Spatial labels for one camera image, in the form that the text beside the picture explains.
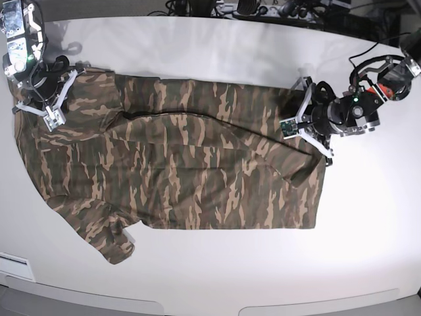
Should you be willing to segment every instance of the camouflage shirt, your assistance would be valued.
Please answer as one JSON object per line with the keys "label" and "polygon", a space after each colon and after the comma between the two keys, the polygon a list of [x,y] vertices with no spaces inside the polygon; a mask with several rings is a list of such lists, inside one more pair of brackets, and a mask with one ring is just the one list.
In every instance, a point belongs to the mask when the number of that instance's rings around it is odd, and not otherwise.
{"label": "camouflage shirt", "polygon": [[279,120],[289,90],[159,80],[89,69],[48,132],[19,112],[15,138],[39,194],[111,263],[134,250],[123,228],[313,228],[325,164]]}

